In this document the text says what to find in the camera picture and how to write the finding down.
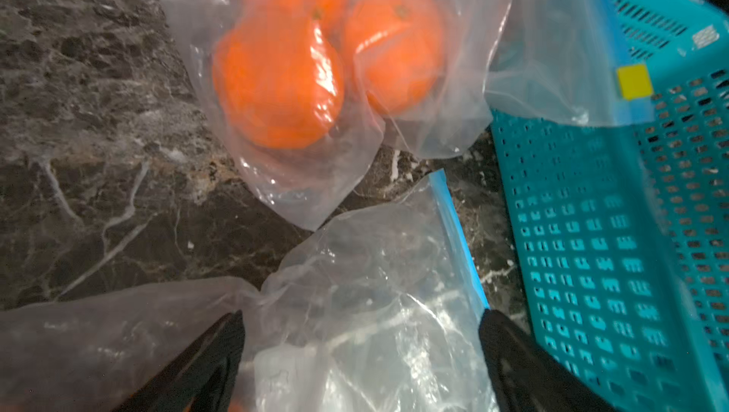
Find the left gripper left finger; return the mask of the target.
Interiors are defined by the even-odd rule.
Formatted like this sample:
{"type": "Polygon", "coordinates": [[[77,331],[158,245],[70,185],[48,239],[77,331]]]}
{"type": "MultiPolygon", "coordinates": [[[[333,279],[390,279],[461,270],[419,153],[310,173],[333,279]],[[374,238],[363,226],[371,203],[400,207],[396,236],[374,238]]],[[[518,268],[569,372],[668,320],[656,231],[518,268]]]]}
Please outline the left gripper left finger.
{"type": "Polygon", "coordinates": [[[117,411],[234,411],[233,393],[245,343],[241,311],[227,313],[117,411]]]}

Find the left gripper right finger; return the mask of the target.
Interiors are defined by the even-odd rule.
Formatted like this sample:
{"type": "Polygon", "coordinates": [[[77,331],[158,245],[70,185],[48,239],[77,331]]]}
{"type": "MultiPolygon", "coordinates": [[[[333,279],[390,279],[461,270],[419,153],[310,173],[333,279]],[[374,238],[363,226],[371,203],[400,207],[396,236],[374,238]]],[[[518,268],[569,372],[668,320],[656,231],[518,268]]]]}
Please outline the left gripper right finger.
{"type": "Polygon", "coordinates": [[[504,313],[486,309],[478,337],[501,411],[612,411],[504,313]]]}

